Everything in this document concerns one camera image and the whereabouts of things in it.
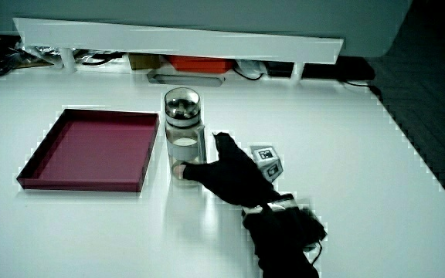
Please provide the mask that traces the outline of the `person's right hand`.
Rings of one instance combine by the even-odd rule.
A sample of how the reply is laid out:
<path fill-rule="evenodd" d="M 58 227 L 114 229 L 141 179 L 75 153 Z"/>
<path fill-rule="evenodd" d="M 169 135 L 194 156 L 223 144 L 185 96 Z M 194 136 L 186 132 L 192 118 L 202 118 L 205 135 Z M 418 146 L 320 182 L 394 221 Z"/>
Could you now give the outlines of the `person's right hand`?
<path fill-rule="evenodd" d="M 172 168 L 174 176 L 201 183 L 231 205 L 254 208 L 283 198 L 229 134 L 220 132 L 214 135 L 214 139 L 217 161 L 207 164 L 178 163 Z"/>

